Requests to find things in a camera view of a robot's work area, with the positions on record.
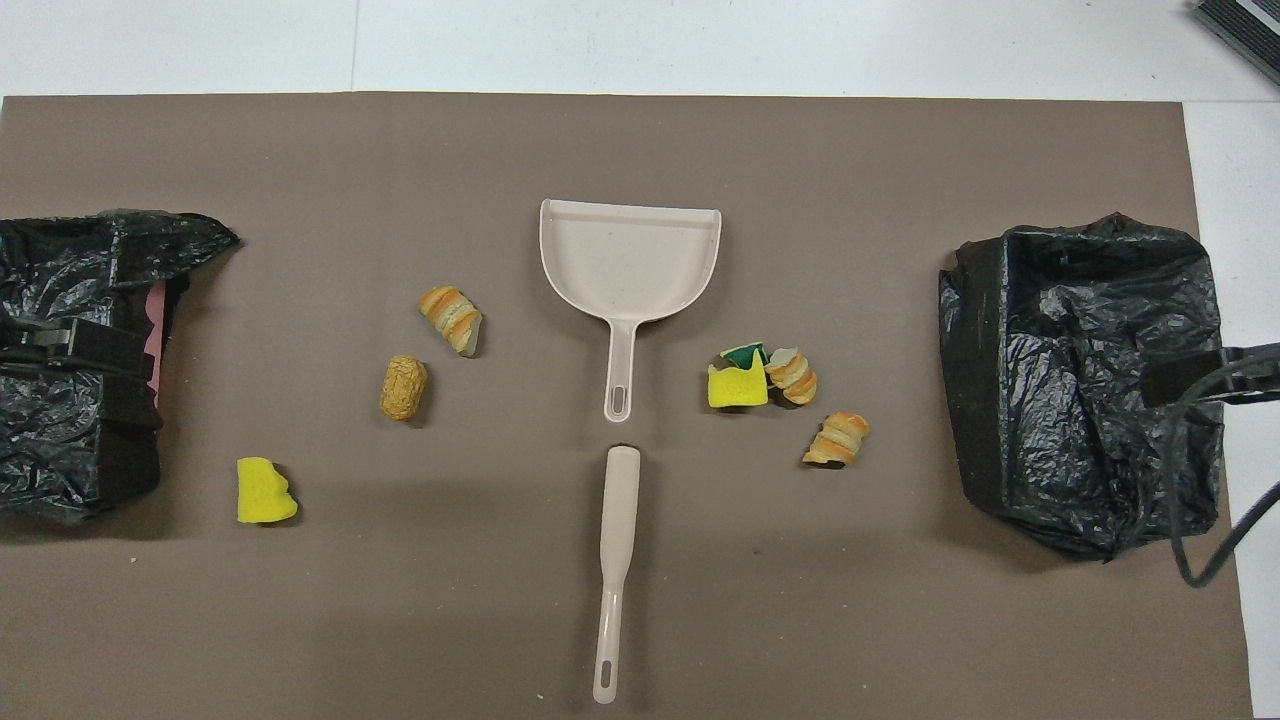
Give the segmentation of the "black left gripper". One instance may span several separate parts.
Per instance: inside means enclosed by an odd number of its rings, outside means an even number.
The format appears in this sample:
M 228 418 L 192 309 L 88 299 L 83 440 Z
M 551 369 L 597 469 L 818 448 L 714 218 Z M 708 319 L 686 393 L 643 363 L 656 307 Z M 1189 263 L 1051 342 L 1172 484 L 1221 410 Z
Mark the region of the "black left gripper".
M 147 338 L 83 318 L 35 320 L 4 318 L 4 363 L 105 372 L 140 379 L 152 377 Z

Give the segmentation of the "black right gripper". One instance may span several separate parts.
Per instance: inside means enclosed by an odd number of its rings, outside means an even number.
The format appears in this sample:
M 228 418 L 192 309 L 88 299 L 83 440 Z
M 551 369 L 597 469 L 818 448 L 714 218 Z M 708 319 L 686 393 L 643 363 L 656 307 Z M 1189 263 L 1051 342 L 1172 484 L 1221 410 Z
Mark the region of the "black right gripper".
M 1277 343 L 1170 355 L 1151 363 L 1143 373 L 1143 401 L 1148 407 L 1175 404 L 1213 372 L 1231 372 L 1196 393 L 1199 402 L 1262 404 L 1279 397 Z

